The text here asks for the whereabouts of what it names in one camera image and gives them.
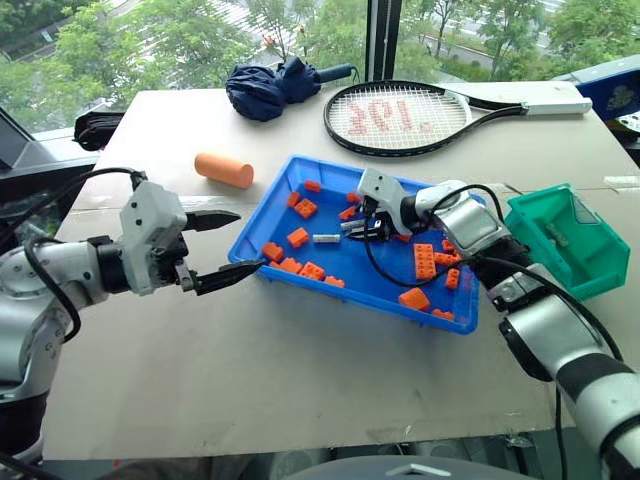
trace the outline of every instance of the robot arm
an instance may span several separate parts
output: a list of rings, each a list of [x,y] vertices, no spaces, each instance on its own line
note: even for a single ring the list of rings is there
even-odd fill
[[[358,192],[364,197],[364,210],[381,208],[388,215],[377,210],[376,218],[391,219],[390,228],[399,233],[410,233],[427,216],[433,217],[462,257],[472,260],[469,266],[496,309],[505,312],[499,330],[525,372],[556,382],[609,476],[637,478],[640,375],[607,353],[600,333],[575,306],[532,278],[557,285],[543,265],[531,262],[526,247],[490,210],[466,191],[452,193],[463,186],[448,181],[410,196],[397,180],[369,168]],[[432,211],[450,194],[450,200]]]
[[[187,213],[175,193],[141,181],[120,213],[117,241],[103,236],[33,249],[71,301],[71,312],[43,283],[22,247],[0,257],[0,452],[26,463],[40,458],[46,398],[70,313],[103,302],[110,293],[148,295],[179,284],[202,295],[242,280],[263,262],[235,263],[198,276],[184,260],[189,250],[182,237],[185,230],[210,230],[239,218],[224,211]]]

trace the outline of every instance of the blue box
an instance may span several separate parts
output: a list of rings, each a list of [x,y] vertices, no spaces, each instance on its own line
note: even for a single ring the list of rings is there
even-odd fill
[[[381,277],[369,263],[362,242],[343,236],[338,244],[314,244],[309,242],[293,248],[287,235],[304,227],[309,235],[336,234],[340,232],[338,213],[349,207],[346,194],[356,190],[362,170],[294,155],[284,165],[262,202],[229,251],[229,260],[253,260],[262,257],[262,247],[275,242],[285,249],[285,257],[293,257],[299,263],[313,262],[346,283],[345,288],[329,285],[310,278],[263,266],[258,275],[279,280],[291,285],[317,290],[328,295],[355,302],[367,308],[392,313],[421,325],[431,325],[459,334],[471,333],[478,324],[478,281],[468,267],[462,267],[459,286],[450,290],[444,286],[446,275],[423,288],[431,301],[429,311],[438,308],[452,312],[454,321],[448,321],[429,313],[404,307],[398,303],[398,295],[408,289],[395,285]],[[310,192],[304,188],[306,180],[322,184],[322,192]],[[429,185],[398,179],[409,194]],[[318,205],[318,211],[309,219],[301,217],[287,207],[292,192],[300,192]],[[414,283],[415,264],[413,243],[432,243],[434,250],[441,252],[444,235],[439,230],[430,230],[414,236],[407,244],[399,239],[390,242],[372,242],[371,250],[378,263],[398,280]]]

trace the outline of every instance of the orange lego brick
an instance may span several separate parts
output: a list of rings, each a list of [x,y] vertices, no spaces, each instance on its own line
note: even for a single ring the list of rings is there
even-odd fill
[[[324,268],[321,268],[311,262],[307,262],[304,267],[302,267],[300,275],[322,281],[324,279]]]
[[[344,288],[344,280],[340,280],[339,278],[332,277],[329,275],[324,279],[324,283],[328,283],[329,285],[335,285],[336,287]]]
[[[456,256],[448,255],[446,253],[436,253],[433,255],[433,259],[435,260],[436,265],[446,265],[447,267],[458,261]]]
[[[338,216],[340,217],[340,220],[344,220],[345,222],[347,220],[352,219],[356,214],[356,207],[349,207],[346,210],[340,212],[338,214]]]
[[[423,312],[426,312],[429,305],[431,305],[429,298],[419,288],[412,288],[404,292],[398,297],[398,303],[405,307],[422,310]]]
[[[280,268],[291,273],[299,273],[302,270],[302,264],[296,262],[294,258],[287,257],[280,264]]]
[[[447,288],[458,288],[458,280],[460,280],[460,270],[452,268],[447,272],[447,281],[444,286]]]
[[[361,199],[358,196],[357,192],[349,192],[347,193],[347,202],[349,203],[360,203]]]
[[[397,238],[398,240],[400,240],[401,242],[404,243],[409,243],[409,240],[411,240],[411,235],[401,235],[399,233],[396,233],[393,238]]]
[[[440,317],[440,318],[444,318],[445,320],[450,320],[452,322],[455,319],[455,317],[453,316],[453,313],[451,313],[451,312],[443,312],[439,308],[434,308],[433,312],[431,312],[431,315],[434,315],[434,316]]]
[[[296,212],[298,212],[300,215],[302,215],[304,218],[310,218],[311,215],[316,213],[316,210],[318,210],[318,206],[315,203],[313,203],[311,200],[307,200],[306,198],[303,198],[298,202],[298,204],[295,207],[293,207],[293,209]]]
[[[262,247],[262,253],[265,257],[269,260],[273,260],[274,262],[279,262],[282,260],[282,257],[284,257],[284,249],[273,242],[269,242]]]
[[[453,246],[453,243],[451,243],[446,238],[442,241],[442,249],[445,252],[451,252],[451,253],[456,251],[456,247]]]
[[[287,235],[287,240],[289,240],[293,248],[298,248],[309,241],[309,234],[304,228],[300,227]]]
[[[300,200],[300,194],[298,192],[293,192],[291,195],[289,195],[289,199],[287,200],[287,207],[295,207],[296,203],[298,203],[298,200]]]
[[[304,182],[304,188],[316,193],[320,193],[322,191],[322,185],[318,182],[314,182],[313,180],[307,180]]]
[[[436,275],[433,245],[416,243],[413,245],[414,261],[416,265],[416,279],[428,280]]]

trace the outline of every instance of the white table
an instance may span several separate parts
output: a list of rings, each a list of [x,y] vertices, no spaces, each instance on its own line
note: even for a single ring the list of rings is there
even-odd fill
[[[456,88],[498,100],[577,95],[560,82]],[[605,183],[637,176],[638,169],[594,113],[498,121],[428,156],[382,160],[329,139],[322,124],[329,96],[321,92],[262,124],[237,115],[222,90],[143,92],[97,168],[144,169],[188,205],[241,214],[242,221],[218,231],[185,235],[189,264],[203,273],[226,263],[244,222],[294,152],[430,182],[455,175],[524,191],[570,182],[634,252],[640,247],[640,193]],[[240,191],[198,176],[193,159],[206,150],[251,162],[253,187]],[[129,195],[123,175],[91,180],[60,238],[117,237],[118,210]],[[635,368],[639,277],[632,256],[627,285],[588,302]],[[553,424],[550,390],[521,371],[483,294],[479,327],[468,336],[258,277],[203,297],[177,287],[142,298],[114,295],[82,317],[45,419],[49,459],[263,452]]]

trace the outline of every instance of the racket handle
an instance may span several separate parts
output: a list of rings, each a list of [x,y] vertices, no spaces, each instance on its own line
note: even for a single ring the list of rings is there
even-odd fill
[[[522,102],[527,109],[525,115],[570,115],[585,114],[591,110],[591,99],[553,99],[547,102]]]
[[[316,80],[318,83],[327,83],[339,78],[351,76],[353,66],[350,63],[343,63],[335,67],[324,68],[316,71]]]

